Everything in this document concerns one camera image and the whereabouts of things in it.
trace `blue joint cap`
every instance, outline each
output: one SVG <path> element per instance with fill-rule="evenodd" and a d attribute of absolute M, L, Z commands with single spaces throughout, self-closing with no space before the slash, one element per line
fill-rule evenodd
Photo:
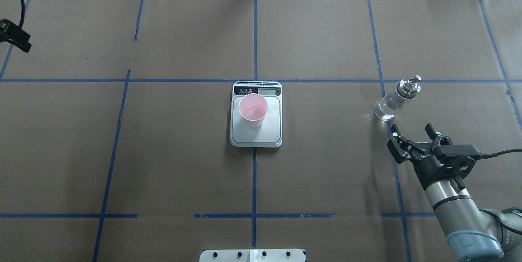
<path fill-rule="evenodd" d="M 504 257 L 496 238 L 479 231 L 455 231 L 446 240 L 459 262 L 493 262 Z"/>

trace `bottle cap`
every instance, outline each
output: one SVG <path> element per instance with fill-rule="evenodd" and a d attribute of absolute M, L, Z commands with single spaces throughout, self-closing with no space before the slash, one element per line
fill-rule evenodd
<path fill-rule="evenodd" d="M 421 91 L 422 78 L 415 75 L 413 78 L 404 78 L 397 83 L 397 92 L 404 98 L 411 99 Z"/>

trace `digital scale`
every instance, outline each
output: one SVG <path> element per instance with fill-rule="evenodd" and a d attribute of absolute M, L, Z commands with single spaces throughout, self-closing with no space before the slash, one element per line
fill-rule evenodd
<path fill-rule="evenodd" d="M 239 114 L 239 102 L 248 94 L 265 97 L 268 112 L 260 127 L 248 127 Z M 276 148 L 283 143 L 282 87 L 279 82 L 237 81 L 230 104 L 230 143 L 235 147 Z"/>

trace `pink plastic cup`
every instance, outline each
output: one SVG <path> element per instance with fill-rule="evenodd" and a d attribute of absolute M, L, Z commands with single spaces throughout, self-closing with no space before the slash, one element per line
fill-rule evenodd
<path fill-rule="evenodd" d="M 239 114 L 243 117 L 245 124 L 250 127 L 259 127 L 263 124 L 268 103 L 265 97 L 252 93 L 241 98 L 239 102 Z"/>

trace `blue tape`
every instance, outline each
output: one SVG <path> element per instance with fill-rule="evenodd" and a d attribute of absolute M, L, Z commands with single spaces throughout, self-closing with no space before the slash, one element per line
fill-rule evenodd
<path fill-rule="evenodd" d="M 253 214 L 194 214 L 194 219 L 205 218 L 252 218 Z M 256 213 L 256 218 L 332 218 L 334 213 Z"/>
<path fill-rule="evenodd" d="M 138 40 L 139 22 L 142 19 L 143 0 L 139 2 L 138 19 L 136 20 L 136 33 L 134 33 L 134 41 Z"/>
<path fill-rule="evenodd" d="M 241 80 L 212 80 L 212 79 L 131 79 L 132 83 L 235 83 Z"/>
<path fill-rule="evenodd" d="M 130 79 L 129 82 L 136 83 L 234 83 L 237 81 L 248 81 L 249 79 Z M 396 83 L 399 80 L 372 80 L 372 79 L 284 79 L 263 80 L 277 81 L 281 83 Z M 92 83 L 125 83 L 125 79 L 0 79 L 0 82 L 92 82 Z M 504 80 L 423 80 L 423 83 L 432 84 L 504 84 Z M 522 80 L 507 80 L 510 84 L 520 84 Z"/>
<path fill-rule="evenodd" d="M 194 219 L 205 218 L 252 218 L 252 214 L 225 213 L 225 214 L 194 214 Z"/>
<path fill-rule="evenodd" d="M 127 78 L 125 80 L 125 87 L 123 88 L 122 103 L 119 106 L 118 125 L 116 126 L 116 135 L 114 136 L 114 145 L 112 146 L 111 163 L 108 167 L 107 183 L 105 186 L 105 194 L 103 196 L 103 204 L 102 204 L 102 208 L 101 208 L 100 223 L 98 225 L 98 231 L 97 231 L 97 236 L 96 236 L 96 244 L 95 244 L 95 250 L 94 250 L 94 254 L 93 254 L 93 262 L 96 262 L 97 253 L 100 248 L 101 234 L 103 232 L 103 221 L 106 217 L 105 212 L 106 212 L 106 208 L 107 208 L 108 192 L 111 187 L 112 171 L 114 169 L 114 160 L 116 159 L 116 148 L 118 147 L 119 131 L 122 126 L 123 109 L 125 107 L 125 100 L 127 99 L 127 90 L 128 90 L 130 78 L 131 78 L 131 71 L 129 69 L 129 71 L 127 71 Z"/>
<path fill-rule="evenodd" d="M 2 213 L 0 218 L 100 218 L 101 214 Z M 138 214 L 107 214 L 105 218 L 138 218 Z"/>
<path fill-rule="evenodd" d="M 386 90 L 384 89 L 384 76 L 382 67 L 380 65 L 380 55 L 379 55 L 379 49 L 377 47 L 377 34 L 375 32 L 375 23 L 373 20 L 373 10 L 372 10 L 372 0 L 368 0 L 368 10 L 369 10 L 369 21 L 372 27 L 372 36 L 373 36 L 373 46 L 375 48 L 375 59 L 377 60 L 377 66 L 378 66 L 378 72 L 379 72 L 379 80 L 380 80 L 380 92 L 381 95 L 384 97 L 386 94 Z M 390 131 L 390 123 L 389 121 L 386 122 L 386 126 L 388 128 L 388 136 L 391 136 Z M 399 200 L 399 210 L 400 210 L 400 219 L 403 227 L 403 237 L 404 237 L 404 246 L 406 247 L 406 257 L 408 259 L 408 262 L 411 262 L 411 251 L 410 251 L 410 242 L 408 239 L 408 230 L 406 228 L 406 216 L 404 213 L 404 205 L 403 205 L 403 194 L 400 189 L 400 180 L 399 180 L 399 170 L 397 169 L 397 163 L 394 161 L 394 167 L 395 167 L 395 186 L 397 188 L 397 197 Z"/>
<path fill-rule="evenodd" d="M 405 217 L 436 217 L 434 213 L 405 213 Z M 400 218 L 400 213 L 383 213 L 380 215 L 382 218 Z"/>
<path fill-rule="evenodd" d="M 257 215 L 257 148 L 253 148 L 252 169 L 252 249 L 257 247 L 256 215 Z"/>
<path fill-rule="evenodd" d="M 41 83 L 41 82 L 80 82 L 80 83 L 123 83 L 124 79 L 2 79 L 1 82 L 32 82 L 32 83 Z"/>
<path fill-rule="evenodd" d="M 27 2 L 26 2 L 26 13 L 27 13 L 27 9 L 29 8 L 30 2 L 31 2 L 31 0 L 27 0 Z M 2 65 L 2 70 L 0 70 L 0 80 L 4 77 L 5 69 L 7 67 L 7 63 L 9 63 L 9 58 L 11 57 L 12 51 L 13 51 L 13 45 L 10 45 L 9 50 L 7 51 L 7 54 L 4 59 L 4 64 Z"/>
<path fill-rule="evenodd" d="M 380 55 L 379 55 L 379 49 L 377 47 L 377 34 L 375 33 L 375 23 L 373 21 L 372 0 L 368 0 L 368 11 L 369 11 L 369 22 L 372 26 L 372 37 L 373 37 L 373 47 L 375 48 L 375 59 L 377 60 L 377 66 L 378 66 L 378 71 L 379 71 L 380 92 L 381 92 L 381 95 L 384 97 L 386 91 L 384 90 L 383 71 L 380 67 Z"/>
<path fill-rule="evenodd" d="M 515 103 L 515 99 L 513 98 L 513 92 L 511 92 L 511 87 L 509 87 L 509 82 L 507 80 L 506 71 L 504 69 L 504 65 L 502 64 L 502 60 L 500 59 L 500 55 L 498 54 L 498 49 L 496 47 L 495 39 L 493 38 L 493 34 L 491 33 L 491 28 L 489 26 L 488 17 L 486 17 L 486 13 L 484 11 L 484 5 L 482 4 L 482 0 L 479 0 L 480 11 L 482 12 L 482 18 L 484 19 L 484 24 L 486 26 L 486 30 L 488 31 L 488 36 L 491 40 L 491 45 L 493 47 L 493 51 L 495 52 L 495 57 L 498 62 L 498 67 L 500 67 L 500 72 L 502 73 L 502 78 L 504 79 L 504 83 L 506 84 L 507 91 L 509 92 L 509 100 L 511 100 L 511 106 L 513 107 L 513 111 L 515 112 L 515 117 L 517 119 L 518 128 L 522 132 L 522 121 L 520 120 L 520 113 L 518 113 L 517 104 Z"/>
<path fill-rule="evenodd" d="M 257 214 L 258 218 L 332 218 L 334 213 Z"/>
<path fill-rule="evenodd" d="M 254 0 L 254 80 L 257 79 L 257 0 Z"/>

